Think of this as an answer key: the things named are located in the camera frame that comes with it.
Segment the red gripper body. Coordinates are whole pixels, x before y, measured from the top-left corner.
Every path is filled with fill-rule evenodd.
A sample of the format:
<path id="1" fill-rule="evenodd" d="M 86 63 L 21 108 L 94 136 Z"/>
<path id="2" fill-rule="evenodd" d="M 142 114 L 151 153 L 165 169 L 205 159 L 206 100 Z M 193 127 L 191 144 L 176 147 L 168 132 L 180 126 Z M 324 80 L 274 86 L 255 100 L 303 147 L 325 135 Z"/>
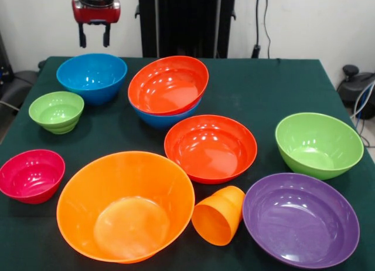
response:
<path id="1" fill-rule="evenodd" d="M 88 6 L 80 0 L 72 0 L 72 8 L 77 23 L 117 23 L 121 14 L 119 0 L 114 0 L 112 5 L 106 7 Z"/>

